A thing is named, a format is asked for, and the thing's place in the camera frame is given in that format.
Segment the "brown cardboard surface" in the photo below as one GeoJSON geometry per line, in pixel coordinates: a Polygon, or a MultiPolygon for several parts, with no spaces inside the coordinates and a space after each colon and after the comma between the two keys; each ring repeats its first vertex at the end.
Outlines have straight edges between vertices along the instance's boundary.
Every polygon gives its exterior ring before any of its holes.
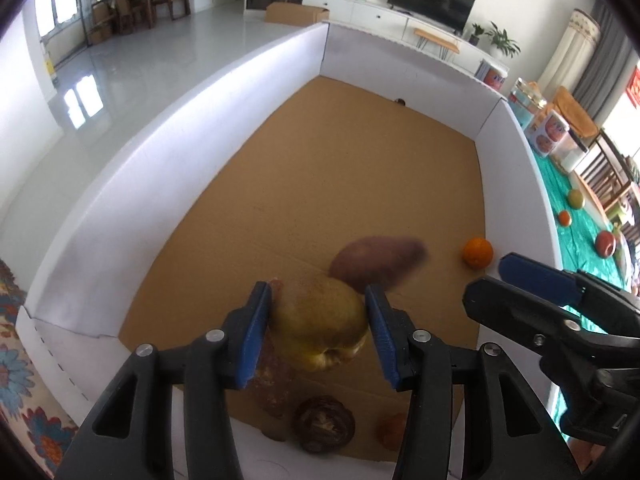
{"type": "MultiPolygon", "coordinates": [[[[460,257],[469,238],[484,235],[474,143],[392,101],[316,78],[256,131],[193,205],[140,286],[120,339],[129,349],[188,344],[243,305],[256,281],[326,272],[348,242],[377,234],[417,236],[430,253],[388,294],[392,306],[447,343],[474,348],[478,326],[466,317],[462,294],[479,273],[460,257]]],[[[372,428],[380,415],[406,410],[408,396],[383,379],[370,340],[351,363],[297,378],[290,411],[324,393],[356,418],[344,454],[395,460],[372,428]]],[[[239,420],[287,434],[287,415],[276,420],[260,412],[245,392],[230,392],[228,402],[239,420]]]]}
{"type": "Polygon", "coordinates": [[[329,19],[329,9],[305,6],[289,2],[273,2],[267,7],[264,21],[267,23],[284,23],[296,27],[308,27],[314,23],[329,19]]]}

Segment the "green tablecloth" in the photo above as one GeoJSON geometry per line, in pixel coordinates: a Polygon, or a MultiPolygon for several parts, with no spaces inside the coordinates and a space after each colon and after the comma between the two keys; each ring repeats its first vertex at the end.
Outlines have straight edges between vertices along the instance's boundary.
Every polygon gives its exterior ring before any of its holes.
{"type": "MultiPolygon", "coordinates": [[[[618,267],[613,258],[603,260],[595,251],[594,240],[600,232],[600,228],[591,219],[591,217],[581,209],[573,210],[566,201],[567,193],[572,188],[569,179],[559,173],[548,158],[541,158],[537,154],[536,162],[542,174],[542,180],[545,183],[546,192],[551,202],[551,209],[555,216],[563,209],[571,213],[573,222],[569,227],[562,227],[556,221],[556,229],[558,230],[558,240],[560,242],[560,251],[562,254],[562,266],[566,270],[576,271],[578,269],[585,270],[591,274],[606,280],[612,285],[624,288],[623,279],[620,276],[618,267]]],[[[580,316],[574,309],[567,307],[567,310],[580,316]]],[[[580,316],[581,325],[585,330],[590,332],[601,332],[599,326],[593,324],[589,319],[580,316]]],[[[562,394],[558,395],[554,405],[551,417],[559,428],[560,417],[566,411],[566,403],[562,394]]]]}

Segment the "green plant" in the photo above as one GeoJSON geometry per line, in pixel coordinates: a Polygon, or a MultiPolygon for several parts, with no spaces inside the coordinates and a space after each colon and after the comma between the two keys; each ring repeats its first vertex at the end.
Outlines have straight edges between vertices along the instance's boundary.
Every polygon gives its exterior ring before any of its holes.
{"type": "Polygon", "coordinates": [[[491,38],[491,44],[495,45],[505,56],[517,56],[521,52],[520,47],[515,40],[508,36],[507,29],[500,30],[494,22],[491,22],[491,25],[493,28],[485,33],[491,38]]]}
{"type": "Polygon", "coordinates": [[[484,27],[482,25],[478,25],[477,23],[473,24],[474,27],[474,36],[482,36],[484,34],[484,27]]]}

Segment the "orange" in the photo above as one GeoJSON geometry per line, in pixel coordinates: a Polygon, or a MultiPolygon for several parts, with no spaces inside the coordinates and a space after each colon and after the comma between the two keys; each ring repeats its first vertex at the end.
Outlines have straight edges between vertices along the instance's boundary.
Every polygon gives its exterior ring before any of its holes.
{"type": "Polygon", "coordinates": [[[569,227],[571,225],[572,218],[567,210],[558,213],[558,223],[562,227],[569,227]]]}
{"type": "Polygon", "coordinates": [[[484,269],[494,259],[494,248],[484,238],[471,238],[462,249],[462,259],[472,269],[484,269]]]}

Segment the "tv stand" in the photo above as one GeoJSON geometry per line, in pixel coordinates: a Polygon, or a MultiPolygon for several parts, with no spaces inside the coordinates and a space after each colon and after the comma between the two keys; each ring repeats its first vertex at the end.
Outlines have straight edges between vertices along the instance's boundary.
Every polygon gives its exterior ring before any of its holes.
{"type": "Polygon", "coordinates": [[[480,63],[487,60],[508,71],[508,67],[489,56],[483,50],[463,41],[460,36],[445,30],[441,25],[423,16],[411,14],[405,10],[389,8],[387,5],[363,2],[362,0],[302,0],[304,5],[321,7],[330,12],[329,21],[362,28],[377,36],[393,41],[401,41],[405,44],[420,48],[434,57],[444,57],[447,62],[465,70],[472,75],[478,70],[480,63]],[[435,36],[439,43],[430,41],[427,44],[421,42],[418,46],[419,36],[415,30],[419,29],[430,36],[435,36]],[[442,53],[442,43],[451,44],[455,49],[449,53],[442,53]]]}

